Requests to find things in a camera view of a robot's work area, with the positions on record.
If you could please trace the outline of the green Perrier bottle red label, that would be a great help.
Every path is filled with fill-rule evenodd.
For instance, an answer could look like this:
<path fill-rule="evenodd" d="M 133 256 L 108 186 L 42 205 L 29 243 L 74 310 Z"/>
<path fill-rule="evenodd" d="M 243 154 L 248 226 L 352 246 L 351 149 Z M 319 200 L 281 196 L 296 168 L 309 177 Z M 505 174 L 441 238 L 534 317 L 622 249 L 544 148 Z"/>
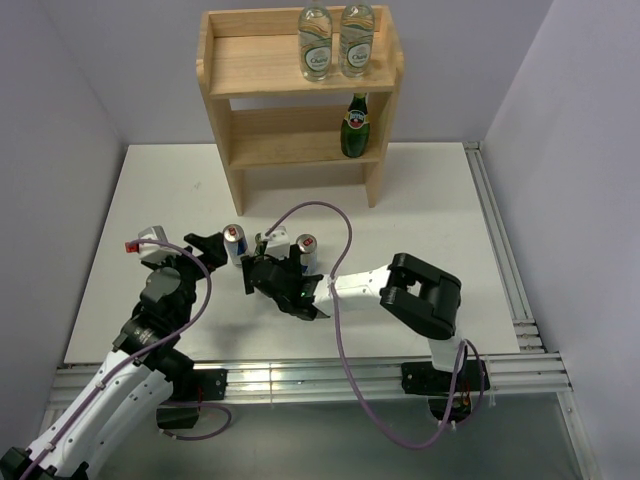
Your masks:
<path fill-rule="evenodd" d="M 364 154 L 370 136 L 370 122 L 365 93 L 355 93 L 343 118 L 340 130 L 342 153 L 349 158 Z"/>

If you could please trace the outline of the silver blue can left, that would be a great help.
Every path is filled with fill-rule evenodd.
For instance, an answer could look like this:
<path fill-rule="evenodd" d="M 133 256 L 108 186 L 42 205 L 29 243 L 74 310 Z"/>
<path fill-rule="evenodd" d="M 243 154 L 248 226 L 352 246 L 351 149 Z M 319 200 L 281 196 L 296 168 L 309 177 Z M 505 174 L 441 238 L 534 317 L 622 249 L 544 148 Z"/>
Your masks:
<path fill-rule="evenodd" d="M 237 267 L 249 256 L 248 242 L 243 228 L 238 224 L 229 224 L 223 229 L 224 246 L 231 263 Z"/>

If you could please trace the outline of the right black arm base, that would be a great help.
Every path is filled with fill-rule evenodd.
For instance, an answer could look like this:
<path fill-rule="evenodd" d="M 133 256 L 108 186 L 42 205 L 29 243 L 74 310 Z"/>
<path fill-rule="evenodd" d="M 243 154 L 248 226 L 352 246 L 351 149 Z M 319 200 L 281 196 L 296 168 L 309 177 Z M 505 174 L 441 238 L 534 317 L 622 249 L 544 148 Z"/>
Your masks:
<path fill-rule="evenodd" d="M 434 369 L 431 362 L 402 363 L 401 373 L 404 393 L 426 396 L 431 414 L 442 420 L 449 398 L 451 374 Z M 485 362 L 464 360 L 456 379 L 449 422 L 458 423 L 471 415 L 475 403 L 473 395 L 479 394 L 481 387 L 484 387 L 485 395 L 491 388 Z"/>

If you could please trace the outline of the clear glass bottle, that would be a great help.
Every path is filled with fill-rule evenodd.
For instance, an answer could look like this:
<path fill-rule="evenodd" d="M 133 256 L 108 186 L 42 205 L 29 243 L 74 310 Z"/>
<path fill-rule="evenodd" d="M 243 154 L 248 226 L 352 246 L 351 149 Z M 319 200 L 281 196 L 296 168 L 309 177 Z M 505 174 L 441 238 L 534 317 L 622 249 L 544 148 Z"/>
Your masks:
<path fill-rule="evenodd" d="M 372 53 L 375 14 L 367 1 L 352 1 L 343 10 L 339 27 L 339 66 L 346 77 L 366 71 Z"/>
<path fill-rule="evenodd" d="M 322 1 L 309 1 L 298 17 L 298 59 L 302 76 L 321 81 L 332 62 L 333 21 Z"/>

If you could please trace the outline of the green Perrier bottle yellow label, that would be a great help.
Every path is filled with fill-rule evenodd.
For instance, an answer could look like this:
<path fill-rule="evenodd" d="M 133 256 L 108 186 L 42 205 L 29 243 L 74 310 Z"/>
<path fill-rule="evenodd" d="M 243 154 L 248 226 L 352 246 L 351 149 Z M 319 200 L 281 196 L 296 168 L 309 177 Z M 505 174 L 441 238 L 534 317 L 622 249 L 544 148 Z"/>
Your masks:
<path fill-rule="evenodd" d="M 257 233 L 255 236 L 255 257 L 268 256 L 269 237 L 265 233 Z"/>

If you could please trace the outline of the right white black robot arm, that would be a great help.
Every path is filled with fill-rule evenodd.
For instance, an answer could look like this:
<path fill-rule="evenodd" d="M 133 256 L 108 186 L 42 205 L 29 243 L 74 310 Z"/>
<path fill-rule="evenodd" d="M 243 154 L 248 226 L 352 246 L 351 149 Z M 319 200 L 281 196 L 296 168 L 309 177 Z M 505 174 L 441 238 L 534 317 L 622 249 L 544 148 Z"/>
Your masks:
<path fill-rule="evenodd" d="M 428 340 L 438 386 L 452 390 L 467 377 L 456 329 L 462 282 L 415 256 L 398 253 L 377 269 L 331 277 L 303 275 L 294 254 L 285 259 L 262 255 L 244 258 L 242 271 L 247 294 L 259 291 L 281 312 L 303 321 L 383 308 Z"/>

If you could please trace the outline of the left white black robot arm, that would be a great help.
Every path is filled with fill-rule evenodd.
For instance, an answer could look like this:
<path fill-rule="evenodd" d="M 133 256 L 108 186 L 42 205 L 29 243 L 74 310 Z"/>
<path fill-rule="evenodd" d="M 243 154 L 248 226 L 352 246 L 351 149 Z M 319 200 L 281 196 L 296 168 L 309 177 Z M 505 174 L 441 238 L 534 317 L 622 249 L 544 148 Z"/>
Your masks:
<path fill-rule="evenodd" d="M 196 287 L 228 261 L 224 237 L 188 234 L 186 247 L 150 227 L 126 243 L 150 269 L 130 319 L 98 371 L 65 412 L 25 448 L 1 458 L 5 479 L 93 479 L 118 444 L 163 402 L 195 386 L 193 361 L 176 350 L 204 313 Z"/>

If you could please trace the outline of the wooden three-tier shelf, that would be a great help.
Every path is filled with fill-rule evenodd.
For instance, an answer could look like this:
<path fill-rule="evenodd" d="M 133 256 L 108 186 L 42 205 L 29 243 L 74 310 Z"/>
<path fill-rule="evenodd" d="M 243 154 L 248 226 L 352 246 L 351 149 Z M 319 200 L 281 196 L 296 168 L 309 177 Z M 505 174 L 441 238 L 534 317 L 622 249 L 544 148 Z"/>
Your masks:
<path fill-rule="evenodd" d="M 303 78 L 297 58 L 300 8 L 206 11 L 196 75 L 235 211 L 245 211 L 244 175 L 253 169 L 347 165 L 340 149 L 345 103 L 367 96 L 371 136 L 362 169 L 369 206 L 378 202 L 403 77 L 401 41 L 387 5 L 373 8 L 372 62 L 355 78 L 333 64 L 319 82 Z"/>

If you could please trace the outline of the aluminium frame rail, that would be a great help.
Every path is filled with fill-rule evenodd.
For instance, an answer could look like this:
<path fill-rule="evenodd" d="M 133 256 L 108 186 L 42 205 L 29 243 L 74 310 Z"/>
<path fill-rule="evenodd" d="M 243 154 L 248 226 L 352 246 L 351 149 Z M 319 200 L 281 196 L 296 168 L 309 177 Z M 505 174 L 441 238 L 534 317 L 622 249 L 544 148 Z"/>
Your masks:
<path fill-rule="evenodd" d="M 519 348 L 506 352 L 500 338 L 484 343 L 483 359 L 490 381 L 485 400 L 494 406 L 500 395 L 552 394 L 577 463 L 581 479 L 598 479 L 601 470 L 578 413 L 574 389 L 559 353 L 547 351 L 534 318 L 524 284 L 515 263 L 495 197 L 482 160 L 480 145 L 467 143 L 398 143 L 391 156 L 397 167 L 415 177 L 431 169 L 428 185 L 442 192 L 448 181 L 458 181 L 445 204 L 425 218 L 427 224 L 441 220 L 450 239 L 431 239 L 429 251 L 437 259 L 452 260 L 474 307 L 496 328 L 511 325 Z M 78 318 L 68 347 L 68 359 L 54 378 L 43 419 L 53 424 L 78 394 L 95 366 L 84 358 L 95 339 L 89 334 L 88 312 L 99 303 L 97 290 L 105 286 L 103 270 L 115 251 L 117 234 L 127 226 L 124 207 L 141 198 L 138 182 L 150 181 L 152 191 L 171 191 L 168 200 L 155 200 L 154 214 L 183 208 L 188 201 L 198 206 L 193 220 L 212 220 L 210 206 L 222 197 L 222 171 L 212 145 L 133 145 L 124 164 L 107 214 L 105 228 L 89 274 Z M 350 360 L 353 376 L 347 377 L 337 356 L 326 349 L 310 354 L 278 354 L 261 350 L 247 337 L 230 353 L 207 347 L 200 334 L 187 339 L 189 352 L 199 368 L 225 368 L 229 372 L 227 400 L 232 404 L 311 403 L 351 401 L 360 388 L 369 400 L 391 400 L 400 395 L 402 355 L 377 351 Z"/>

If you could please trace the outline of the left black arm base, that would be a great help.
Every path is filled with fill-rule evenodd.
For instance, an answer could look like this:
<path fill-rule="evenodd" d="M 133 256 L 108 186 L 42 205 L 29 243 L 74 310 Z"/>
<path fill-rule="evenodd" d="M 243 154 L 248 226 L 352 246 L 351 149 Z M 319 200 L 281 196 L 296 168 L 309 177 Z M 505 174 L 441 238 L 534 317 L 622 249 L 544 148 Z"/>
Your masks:
<path fill-rule="evenodd" d="M 169 399 L 156 409 L 157 427 L 166 432 L 192 430 L 199 420 L 209 416 L 224 420 L 216 434 L 226 430 L 232 423 L 232 414 L 217 401 L 225 397 L 227 374 L 224 368 L 186 373 L 174 383 Z"/>

